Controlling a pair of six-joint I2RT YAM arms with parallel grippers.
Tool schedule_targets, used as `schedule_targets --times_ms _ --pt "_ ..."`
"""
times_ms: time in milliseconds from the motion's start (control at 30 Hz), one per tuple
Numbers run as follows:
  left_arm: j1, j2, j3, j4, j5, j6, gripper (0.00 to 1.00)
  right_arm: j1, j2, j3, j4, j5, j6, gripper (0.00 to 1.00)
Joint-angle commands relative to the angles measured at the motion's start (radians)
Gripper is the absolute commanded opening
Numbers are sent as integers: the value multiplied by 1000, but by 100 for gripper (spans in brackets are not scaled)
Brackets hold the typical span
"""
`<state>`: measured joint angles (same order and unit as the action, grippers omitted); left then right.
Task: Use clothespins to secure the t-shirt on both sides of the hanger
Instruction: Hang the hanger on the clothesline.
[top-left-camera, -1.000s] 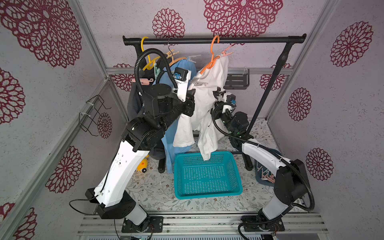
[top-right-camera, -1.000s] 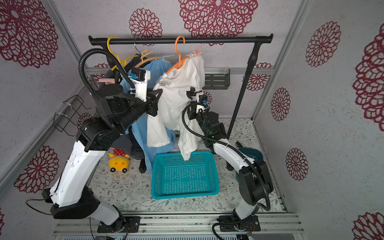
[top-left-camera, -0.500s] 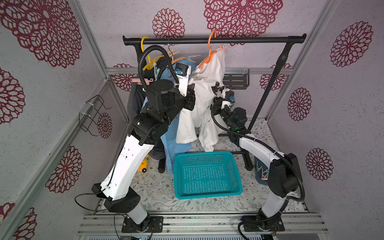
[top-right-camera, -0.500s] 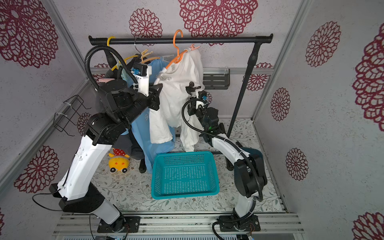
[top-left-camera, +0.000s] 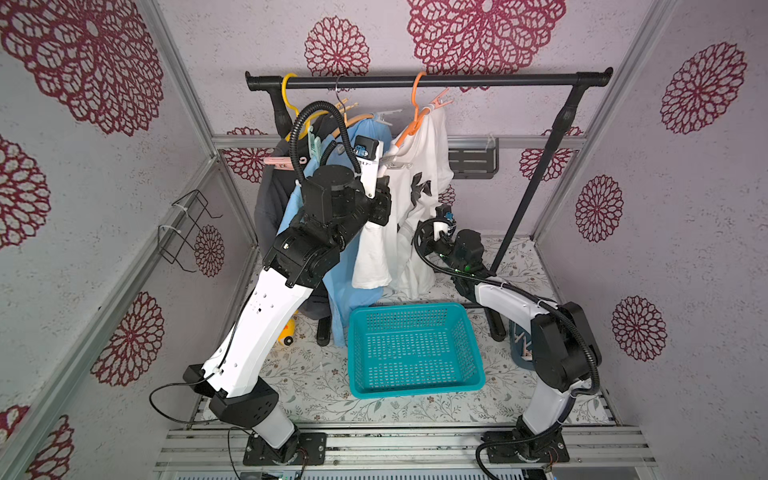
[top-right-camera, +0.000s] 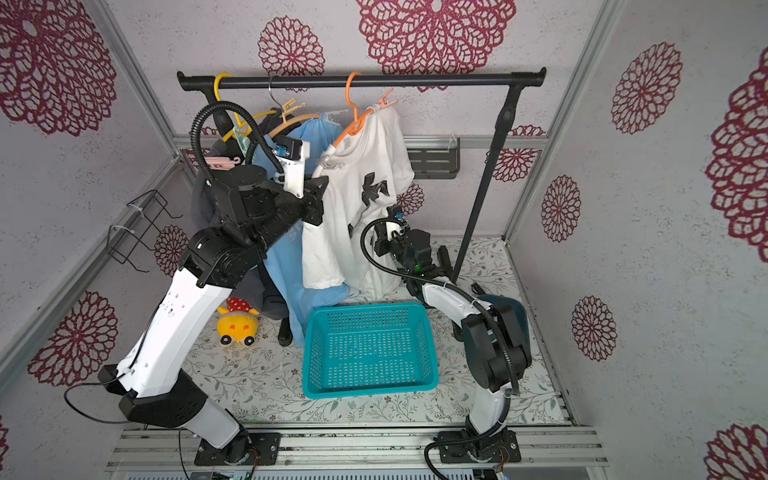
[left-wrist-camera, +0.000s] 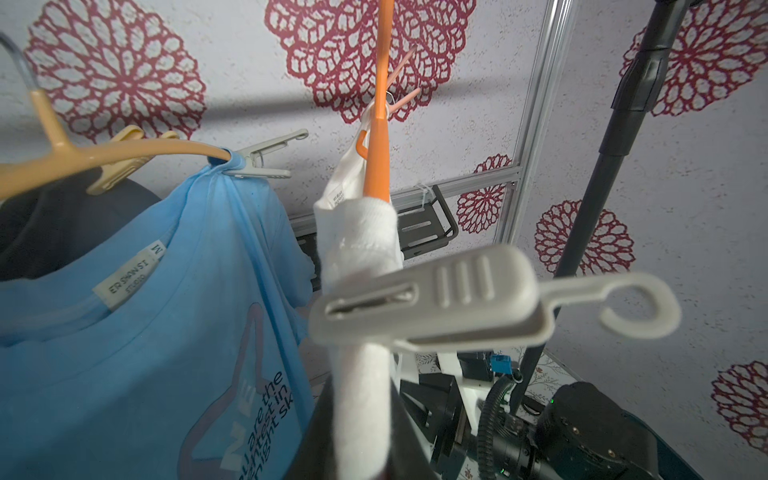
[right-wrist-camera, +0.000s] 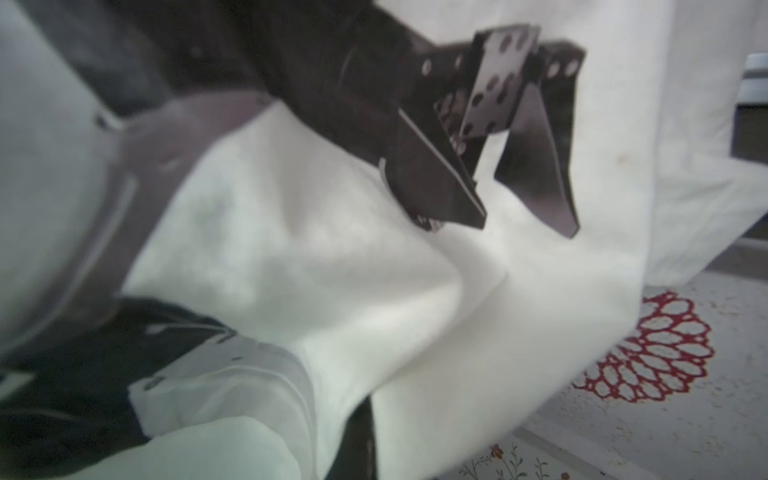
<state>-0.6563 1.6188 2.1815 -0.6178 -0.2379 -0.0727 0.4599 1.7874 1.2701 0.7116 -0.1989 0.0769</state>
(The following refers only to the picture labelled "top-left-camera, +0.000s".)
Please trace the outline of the white clothespin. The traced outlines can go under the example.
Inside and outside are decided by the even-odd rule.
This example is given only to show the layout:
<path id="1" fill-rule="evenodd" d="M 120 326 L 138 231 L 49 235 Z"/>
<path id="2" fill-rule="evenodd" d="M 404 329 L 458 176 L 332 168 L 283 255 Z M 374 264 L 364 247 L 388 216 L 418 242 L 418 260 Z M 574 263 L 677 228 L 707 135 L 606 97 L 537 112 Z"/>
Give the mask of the white clothespin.
<path id="1" fill-rule="evenodd" d="M 398 158 L 395 155 L 383 157 L 379 164 L 379 169 L 382 171 L 399 168 Z"/>

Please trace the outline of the white t-shirt black print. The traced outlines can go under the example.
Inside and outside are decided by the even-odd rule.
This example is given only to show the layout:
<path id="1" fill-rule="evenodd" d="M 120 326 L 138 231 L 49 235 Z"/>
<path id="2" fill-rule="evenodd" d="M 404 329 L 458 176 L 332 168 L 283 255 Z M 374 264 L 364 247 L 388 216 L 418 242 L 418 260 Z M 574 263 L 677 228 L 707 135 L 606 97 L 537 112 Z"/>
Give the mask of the white t-shirt black print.
<path id="1" fill-rule="evenodd" d="M 427 113 L 418 132 L 401 148 L 395 146 L 395 140 L 384 157 L 395 155 L 400 168 L 379 169 L 381 177 L 390 177 L 391 216 L 386 226 L 364 226 L 351 284 L 359 289 L 388 287 L 416 300 L 434 286 L 435 273 L 412 246 L 415 230 L 420 222 L 436 215 L 439 194 L 453 179 L 446 111 Z"/>

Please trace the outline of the light blue garment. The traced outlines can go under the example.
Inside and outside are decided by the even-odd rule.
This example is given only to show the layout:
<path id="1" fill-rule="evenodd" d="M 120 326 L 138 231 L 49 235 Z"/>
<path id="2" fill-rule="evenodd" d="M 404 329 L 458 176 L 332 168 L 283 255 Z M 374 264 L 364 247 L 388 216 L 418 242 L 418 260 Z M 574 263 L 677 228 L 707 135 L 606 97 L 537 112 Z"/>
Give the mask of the light blue garment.
<path id="1" fill-rule="evenodd" d="M 367 224 L 355 139 L 343 127 L 336 139 L 343 147 L 343 160 L 329 163 L 333 146 L 328 145 L 320 163 L 310 161 L 304 169 L 298 164 L 296 142 L 289 142 L 302 203 L 289 226 L 277 236 L 280 259 L 288 262 L 281 269 L 287 284 L 311 289 L 325 285 L 332 304 L 331 333 L 339 346 L 346 344 L 344 330 L 354 309 L 351 281 L 352 261 L 359 247 L 357 236 Z"/>

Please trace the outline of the grey clothespin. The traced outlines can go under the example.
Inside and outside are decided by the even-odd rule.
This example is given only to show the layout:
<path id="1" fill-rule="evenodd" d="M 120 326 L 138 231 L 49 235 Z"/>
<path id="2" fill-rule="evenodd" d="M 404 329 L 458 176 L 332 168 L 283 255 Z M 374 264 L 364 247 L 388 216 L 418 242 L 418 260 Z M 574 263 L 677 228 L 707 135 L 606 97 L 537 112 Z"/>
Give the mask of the grey clothespin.
<path id="1" fill-rule="evenodd" d="M 392 127 L 393 123 L 391 120 L 397 118 L 402 112 L 402 109 L 377 111 L 373 113 L 373 120 L 379 124 Z"/>

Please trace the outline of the mint green clothespin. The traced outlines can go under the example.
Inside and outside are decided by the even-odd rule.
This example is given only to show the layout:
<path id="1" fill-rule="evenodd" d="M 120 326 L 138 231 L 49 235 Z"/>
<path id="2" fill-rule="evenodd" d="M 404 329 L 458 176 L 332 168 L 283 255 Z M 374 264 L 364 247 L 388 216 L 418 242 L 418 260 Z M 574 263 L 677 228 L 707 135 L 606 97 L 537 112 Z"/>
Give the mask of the mint green clothespin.
<path id="1" fill-rule="evenodd" d="M 309 132 L 307 134 L 307 143 L 311 158 L 316 160 L 317 163 L 320 163 L 324 152 L 323 139 L 320 136 Z"/>

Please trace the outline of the wooden hanger metal hook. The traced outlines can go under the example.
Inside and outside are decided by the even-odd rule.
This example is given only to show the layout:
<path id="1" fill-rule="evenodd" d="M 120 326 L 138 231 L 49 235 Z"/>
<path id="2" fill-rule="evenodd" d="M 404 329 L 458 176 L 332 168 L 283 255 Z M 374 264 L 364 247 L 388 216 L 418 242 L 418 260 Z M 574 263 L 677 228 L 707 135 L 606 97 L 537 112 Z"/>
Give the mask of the wooden hanger metal hook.
<path id="1" fill-rule="evenodd" d="M 343 100 L 340 97 L 340 92 L 341 92 L 340 80 L 342 78 L 343 78 L 343 76 L 339 75 L 339 76 L 337 76 L 335 78 L 335 82 L 334 82 L 333 90 L 334 90 L 334 94 L 336 96 L 337 102 L 339 102 L 340 100 Z M 358 115 L 352 116 L 352 117 L 350 117 L 349 114 L 348 114 L 348 118 L 349 118 L 349 123 L 347 125 L 343 124 L 343 119 L 342 118 L 340 120 L 333 119 L 333 125 L 335 126 L 335 129 L 331 132 L 331 137 L 332 138 L 337 139 L 340 136 L 343 127 L 345 127 L 346 129 L 349 129 L 350 127 L 358 124 L 359 122 L 361 122 L 363 120 L 371 120 L 371 119 L 373 119 L 373 114 L 372 113 L 365 113 L 365 114 L 358 114 Z"/>

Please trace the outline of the orange plastic hanger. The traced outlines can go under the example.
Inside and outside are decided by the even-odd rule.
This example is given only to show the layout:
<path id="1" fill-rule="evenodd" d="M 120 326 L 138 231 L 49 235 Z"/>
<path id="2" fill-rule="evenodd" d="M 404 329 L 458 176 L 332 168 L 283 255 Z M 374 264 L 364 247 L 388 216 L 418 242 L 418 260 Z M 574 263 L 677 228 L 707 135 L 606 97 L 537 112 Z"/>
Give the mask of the orange plastic hanger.
<path id="1" fill-rule="evenodd" d="M 413 107 L 413 119 L 403 129 L 401 134 L 395 140 L 395 146 L 397 148 L 401 148 L 404 145 L 404 143 L 405 143 L 407 138 L 409 138 L 411 136 L 414 136 L 418 132 L 418 130 L 419 130 L 420 126 L 421 126 L 421 122 L 423 121 L 423 118 L 422 118 L 422 115 L 421 115 L 422 109 L 421 109 L 420 105 L 417 102 L 417 92 L 418 92 L 419 83 L 420 83 L 420 81 L 422 80 L 422 78 L 424 76 L 426 76 L 426 72 L 425 71 L 419 72 L 416 75 L 416 77 L 414 79 L 414 82 L 412 84 L 410 101 L 411 101 L 411 105 Z"/>

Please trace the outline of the pink clothespin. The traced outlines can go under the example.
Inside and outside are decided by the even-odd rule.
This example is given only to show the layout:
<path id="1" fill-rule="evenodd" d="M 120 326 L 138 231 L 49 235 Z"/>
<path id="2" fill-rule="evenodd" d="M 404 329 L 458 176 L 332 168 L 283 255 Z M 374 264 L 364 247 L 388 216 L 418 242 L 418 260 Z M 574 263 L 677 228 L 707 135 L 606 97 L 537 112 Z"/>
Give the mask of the pink clothespin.
<path id="1" fill-rule="evenodd" d="M 429 108 L 433 111 L 444 108 L 453 103 L 453 98 L 450 96 L 451 89 L 446 88 L 440 92 L 430 103 Z"/>
<path id="2" fill-rule="evenodd" d="M 289 157 L 265 157 L 263 163 L 265 166 L 272 166 L 276 170 L 294 170 L 293 162 Z"/>

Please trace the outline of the beige clothespin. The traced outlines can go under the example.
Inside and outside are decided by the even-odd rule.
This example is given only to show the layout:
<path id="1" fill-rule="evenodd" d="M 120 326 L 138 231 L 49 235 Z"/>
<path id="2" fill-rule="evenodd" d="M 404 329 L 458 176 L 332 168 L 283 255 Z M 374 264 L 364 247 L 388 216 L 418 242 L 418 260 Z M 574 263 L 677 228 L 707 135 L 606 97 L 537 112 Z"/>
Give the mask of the beige clothespin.
<path id="1" fill-rule="evenodd" d="M 357 106 L 358 106 L 357 102 L 350 104 L 348 99 L 340 100 L 334 105 L 334 107 L 339 111 L 341 118 L 343 119 L 344 125 L 347 125 L 349 123 L 348 110 L 350 108 L 354 109 Z"/>

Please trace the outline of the yellow plastic hanger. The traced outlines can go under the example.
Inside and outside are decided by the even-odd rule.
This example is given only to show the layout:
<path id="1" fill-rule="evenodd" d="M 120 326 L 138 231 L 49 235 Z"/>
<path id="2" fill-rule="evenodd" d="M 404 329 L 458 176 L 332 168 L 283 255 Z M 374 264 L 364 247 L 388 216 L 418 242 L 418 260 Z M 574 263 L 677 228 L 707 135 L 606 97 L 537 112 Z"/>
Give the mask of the yellow plastic hanger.
<path id="1" fill-rule="evenodd" d="M 288 110 L 292 111 L 295 114 L 296 117 L 298 117 L 298 115 L 300 113 L 299 109 L 296 106 L 292 105 L 290 103 L 290 101 L 288 100 L 288 97 L 287 97 L 287 83 L 288 83 L 288 80 L 291 79 L 291 78 L 295 78 L 295 77 L 298 77 L 298 75 L 295 74 L 295 73 L 288 73 L 288 74 L 286 74 L 283 77 L 283 80 L 281 81 L 281 96 L 282 96 L 282 100 L 283 100 L 283 103 L 284 103 L 285 107 Z M 312 122 L 314 120 L 319 119 L 321 116 L 324 116 L 324 115 L 327 115 L 327 112 L 319 111 L 319 112 L 314 112 L 312 115 L 310 115 L 308 120 L 304 123 L 304 127 L 303 127 L 304 130 L 303 130 L 303 133 L 299 136 L 299 138 L 302 139 L 302 138 L 306 137 L 307 135 L 309 135 L 311 127 L 312 127 Z M 290 134 L 291 128 L 292 127 L 289 127 L 289 133 L 286 134 L 286 136 L 284 137 L 284 140 L 286 142 L 289 141 L 290 138 L 291 138 L 291 134 Z"/>

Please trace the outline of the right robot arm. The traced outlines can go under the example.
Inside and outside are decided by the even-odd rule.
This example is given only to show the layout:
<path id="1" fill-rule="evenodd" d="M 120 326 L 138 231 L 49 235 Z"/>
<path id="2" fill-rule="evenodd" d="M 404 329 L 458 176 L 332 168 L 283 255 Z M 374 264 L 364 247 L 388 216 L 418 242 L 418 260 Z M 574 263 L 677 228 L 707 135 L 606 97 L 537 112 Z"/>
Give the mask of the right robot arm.
<path id="1" fill-rule="evenodd" d="M 433 270 L 450 276 L 462 297 L 528 333 L 537 385 L 520 429 L 528 441 L 552 436 L 577 398 L 600 390 L 601 354 L 585 313 L 573 302 L 559 304 L 494 276 L 483 264 L 480 234 L 464 229 L 451 236 L 449 226 L 446 219 L 421 221 L 414 251 Z"/>

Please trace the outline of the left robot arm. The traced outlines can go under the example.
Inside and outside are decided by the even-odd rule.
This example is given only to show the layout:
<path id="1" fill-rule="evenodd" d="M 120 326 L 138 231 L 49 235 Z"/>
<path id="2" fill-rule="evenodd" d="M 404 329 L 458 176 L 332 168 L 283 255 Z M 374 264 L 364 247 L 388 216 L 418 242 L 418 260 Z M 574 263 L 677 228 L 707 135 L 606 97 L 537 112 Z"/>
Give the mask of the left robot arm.
<path id="1" fill-rule="evenodd" d="M 288 320 L 363 227 L 387 224 L 391 195 L 378 170 L 371 161 L 357 171 L 325 165 L 303 180 L 303 205 L 276 236 L 237 323 L 204 363 L 183 374 L 209 398 L 217 419 L 255 431 L 276 451 L 293 450 L 297 428 L 261 378 L 262 365 Z"/>

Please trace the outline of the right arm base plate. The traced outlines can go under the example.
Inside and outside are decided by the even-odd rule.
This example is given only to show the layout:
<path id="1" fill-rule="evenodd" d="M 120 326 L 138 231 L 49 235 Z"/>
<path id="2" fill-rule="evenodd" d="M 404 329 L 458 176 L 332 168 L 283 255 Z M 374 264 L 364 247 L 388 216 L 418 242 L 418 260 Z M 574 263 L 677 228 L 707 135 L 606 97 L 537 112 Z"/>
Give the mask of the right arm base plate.
<path id="1" fill-rule="evenodd" d="M 529 435 L 518 429 L 486 431 L 477 449 L 491 464 L 567 463 L 570 454 L 558 429 L 547 435 Z"/>

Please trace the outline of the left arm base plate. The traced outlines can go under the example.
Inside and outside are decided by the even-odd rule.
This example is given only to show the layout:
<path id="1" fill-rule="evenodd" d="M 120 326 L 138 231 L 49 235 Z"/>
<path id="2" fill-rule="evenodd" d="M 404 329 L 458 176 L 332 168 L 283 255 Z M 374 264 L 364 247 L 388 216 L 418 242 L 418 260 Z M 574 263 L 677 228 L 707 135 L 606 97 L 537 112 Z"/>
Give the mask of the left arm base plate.
<path id="1" fill-rule="evenodd" d="M 245 466 L 317 466 L 325 463 L 328 436 L 322 432 L 295 432 L 280 448 L 259 436 L 250 436 L 243 457 Z"/>

